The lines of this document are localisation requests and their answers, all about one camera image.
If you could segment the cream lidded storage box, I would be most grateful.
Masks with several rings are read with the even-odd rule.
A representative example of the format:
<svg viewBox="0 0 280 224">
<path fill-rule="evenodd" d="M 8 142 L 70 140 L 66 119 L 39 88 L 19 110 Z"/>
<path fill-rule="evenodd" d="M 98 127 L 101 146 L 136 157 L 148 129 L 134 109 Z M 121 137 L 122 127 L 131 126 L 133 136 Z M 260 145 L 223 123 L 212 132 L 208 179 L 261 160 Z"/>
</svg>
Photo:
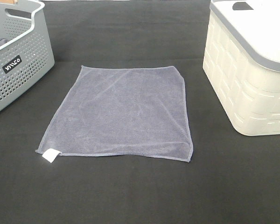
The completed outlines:
<svg viewBox="0 0 280 224">
<path fill-rule="evenodd" d="M 280 134 L 280 0 L 213 0 L 203 70 L 236 131 Z"/>
</svg>

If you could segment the grey perforated plastic basket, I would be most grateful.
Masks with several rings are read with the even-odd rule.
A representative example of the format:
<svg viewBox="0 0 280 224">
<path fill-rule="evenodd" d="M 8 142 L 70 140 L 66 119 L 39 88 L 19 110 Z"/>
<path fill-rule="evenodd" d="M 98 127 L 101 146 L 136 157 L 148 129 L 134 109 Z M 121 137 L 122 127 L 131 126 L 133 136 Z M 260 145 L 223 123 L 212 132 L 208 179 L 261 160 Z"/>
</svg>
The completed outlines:
<svg viewBox="0 0 280 224">
<path fill-rule="evenodd" d="M 43 9 L 37 0 L 0 2 L 0 111 L 21 96 L 53 66 Z"/>
</svg>

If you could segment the grey microfibre towel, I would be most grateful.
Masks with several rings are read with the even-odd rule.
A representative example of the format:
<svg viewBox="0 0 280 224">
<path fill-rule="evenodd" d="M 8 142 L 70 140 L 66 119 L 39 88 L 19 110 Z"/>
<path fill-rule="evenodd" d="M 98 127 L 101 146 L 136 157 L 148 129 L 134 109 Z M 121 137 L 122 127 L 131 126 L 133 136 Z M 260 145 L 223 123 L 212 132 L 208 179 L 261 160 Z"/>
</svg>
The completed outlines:
<svg viewBox="0 0 280 224">
<path fill-rule="evenodd" d="M 185 82 L 174 66 L 82 66 L 36 152 L 139 155 L 189 162 L 193 154 Z"/>
</svg>

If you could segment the black table cloth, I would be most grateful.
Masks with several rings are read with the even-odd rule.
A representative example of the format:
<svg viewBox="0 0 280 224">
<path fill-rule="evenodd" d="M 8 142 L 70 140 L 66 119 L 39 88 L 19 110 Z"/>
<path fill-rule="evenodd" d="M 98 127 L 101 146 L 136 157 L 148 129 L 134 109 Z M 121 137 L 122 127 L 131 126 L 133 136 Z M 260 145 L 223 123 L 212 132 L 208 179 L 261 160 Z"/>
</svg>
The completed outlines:
<svg viewBox="0 0 280 224">
<path fill-rule="evenodd" d="M 0 224 L 280 224 L 280 135 L 244 136 L 203 69 L 207 0 L 47 1 L 54 67 L 0 112 Z M 81 66 L 175 66 L 189 163 L 36 149 Z"/>
</svg>

